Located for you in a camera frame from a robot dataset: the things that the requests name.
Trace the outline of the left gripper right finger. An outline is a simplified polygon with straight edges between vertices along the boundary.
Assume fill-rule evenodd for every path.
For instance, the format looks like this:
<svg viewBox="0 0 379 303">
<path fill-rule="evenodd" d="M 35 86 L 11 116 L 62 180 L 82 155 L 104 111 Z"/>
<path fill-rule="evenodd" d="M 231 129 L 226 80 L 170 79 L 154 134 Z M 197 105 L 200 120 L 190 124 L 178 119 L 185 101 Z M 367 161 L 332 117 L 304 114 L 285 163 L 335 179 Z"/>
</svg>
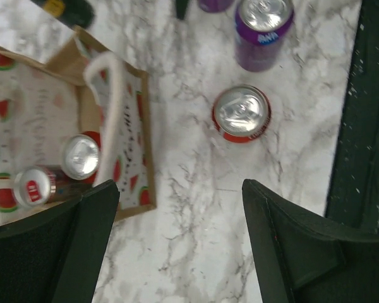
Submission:
<svg viewBox="0 0 379 303">
<path fill-rule="evenodd" d="M 379 235 L 246 179 L 243 206 L 264 302 L 379 302 Z"/>
</svg>

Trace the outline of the silver blue slim can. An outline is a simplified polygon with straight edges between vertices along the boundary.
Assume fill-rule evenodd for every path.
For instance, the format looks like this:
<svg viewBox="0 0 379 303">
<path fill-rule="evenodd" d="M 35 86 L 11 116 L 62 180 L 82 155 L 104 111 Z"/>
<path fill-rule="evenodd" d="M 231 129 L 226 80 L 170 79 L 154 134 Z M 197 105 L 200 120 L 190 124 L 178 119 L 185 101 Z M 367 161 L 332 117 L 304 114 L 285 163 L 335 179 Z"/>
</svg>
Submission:
<svg viewBox="0 0 379 303">
<path fill-rule="evenodd" d="M 22 206 L 33 208 L 66 201 L 91 188 L 68 177 L 58 165 L 31 165 L 15 175 L 13 196 Z"/>
</svg>

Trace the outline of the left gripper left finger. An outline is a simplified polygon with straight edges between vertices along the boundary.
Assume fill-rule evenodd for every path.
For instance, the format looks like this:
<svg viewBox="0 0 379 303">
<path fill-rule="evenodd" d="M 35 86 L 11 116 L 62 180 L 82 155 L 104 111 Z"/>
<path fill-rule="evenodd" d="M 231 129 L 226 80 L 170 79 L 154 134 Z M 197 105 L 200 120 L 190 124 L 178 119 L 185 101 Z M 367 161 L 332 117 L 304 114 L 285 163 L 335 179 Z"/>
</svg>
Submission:
<svg viewBox="0 0 379 303">
<path fill-rule="evenodd" d="M 0 302 L 91 302 L 119 203 L 108 180 L 0 226 Z"/>
</svg>

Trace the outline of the red cola can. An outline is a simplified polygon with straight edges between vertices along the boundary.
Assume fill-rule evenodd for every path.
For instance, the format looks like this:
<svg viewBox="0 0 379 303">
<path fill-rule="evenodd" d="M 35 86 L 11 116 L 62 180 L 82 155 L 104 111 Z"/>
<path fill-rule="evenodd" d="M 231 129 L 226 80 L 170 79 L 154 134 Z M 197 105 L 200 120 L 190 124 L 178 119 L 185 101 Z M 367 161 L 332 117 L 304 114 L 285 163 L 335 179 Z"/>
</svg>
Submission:
<svg viewBox="0 0 379 303">
<path fill-rule="evenodd" d="M 249 143 L 268 128 L 272 117 L 267 96 L 251 85 L 236 85 L 215 99 L 211 118 L 215 129 L 227 141 Z"/>
<path fill-rule="evenodd" d="M 77 134 L 63 145 L 60 166 L 70 178 L 82 181 L 96 173 L 99 167 L 100 148 L 93 138 Z"/>
</svg>

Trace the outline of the watermelon canvas tote bag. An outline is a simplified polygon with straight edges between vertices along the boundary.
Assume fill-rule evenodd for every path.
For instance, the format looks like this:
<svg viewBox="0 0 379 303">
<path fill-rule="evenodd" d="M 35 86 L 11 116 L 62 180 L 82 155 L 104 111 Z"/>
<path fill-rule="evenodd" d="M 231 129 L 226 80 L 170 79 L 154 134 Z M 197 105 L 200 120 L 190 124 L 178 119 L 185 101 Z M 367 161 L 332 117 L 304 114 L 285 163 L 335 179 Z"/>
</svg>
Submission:
<svg viewBox="0 0 379 303">
<path fill-rule="evenodd" d="M 77 134 L 100 148 L 96 173 L 82 182 L 116 183 L 116 220 L 156 208 L 147 72 L 80 27 L 46 63 L 0 46 L 2 222 L 63 202 L 24 207 L 13 196 L 14 178 L 31 165 L 60 166 L 64 143 Z"/>
</svg>

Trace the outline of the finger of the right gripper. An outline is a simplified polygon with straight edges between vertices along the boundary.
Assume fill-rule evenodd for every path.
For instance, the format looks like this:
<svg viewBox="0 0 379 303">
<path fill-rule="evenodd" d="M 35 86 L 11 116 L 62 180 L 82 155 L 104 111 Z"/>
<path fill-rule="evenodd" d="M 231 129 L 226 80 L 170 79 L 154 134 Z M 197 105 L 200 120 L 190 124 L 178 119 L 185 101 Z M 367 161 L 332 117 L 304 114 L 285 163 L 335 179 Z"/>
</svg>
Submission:
<svg viewBox="0 0 379 303">
<path fill-rule="evenodd" d="M 176 18 L 185 19 L 190 0 L 175 0 Z"/>
</svg>

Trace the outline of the red cola can front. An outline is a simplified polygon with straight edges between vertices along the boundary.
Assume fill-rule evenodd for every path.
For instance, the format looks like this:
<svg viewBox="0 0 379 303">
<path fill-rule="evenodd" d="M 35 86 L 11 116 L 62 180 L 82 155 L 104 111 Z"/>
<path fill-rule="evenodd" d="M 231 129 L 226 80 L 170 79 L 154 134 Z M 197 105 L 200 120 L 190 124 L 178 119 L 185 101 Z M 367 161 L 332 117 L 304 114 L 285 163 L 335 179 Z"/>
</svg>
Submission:
<svg viewBox="0 0 379 303">
<path fill-rule="evenodd" d="M 70 178 L 82 181 L 96 173 L 99 167 L 100 148 L 93 138 L 77 134 L 63 145 L 60 166 Z"/>
</svg>

